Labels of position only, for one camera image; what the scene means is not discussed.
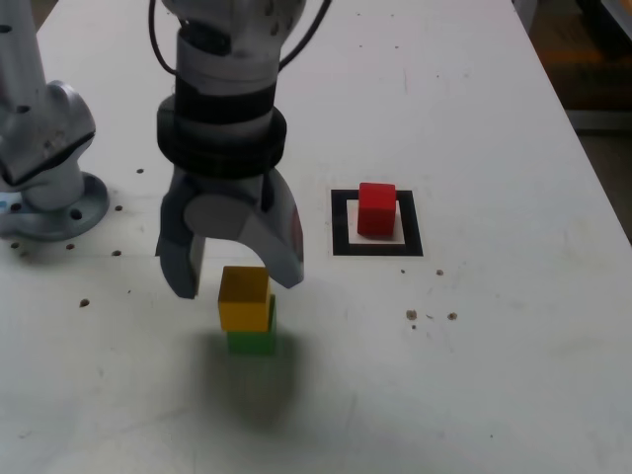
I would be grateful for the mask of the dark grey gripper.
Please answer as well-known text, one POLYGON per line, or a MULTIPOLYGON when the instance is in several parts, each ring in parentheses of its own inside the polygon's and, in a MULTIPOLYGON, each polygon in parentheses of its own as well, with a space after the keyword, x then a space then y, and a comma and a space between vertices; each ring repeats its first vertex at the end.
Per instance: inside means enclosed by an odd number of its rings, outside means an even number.
POLYGON ((198 295, 205 238, 251 249, 285 288, 304 279, 298 207, 276 169, 237 180, 175 169, 161 203, 156 256, 166 282, 181 298, 198 295))

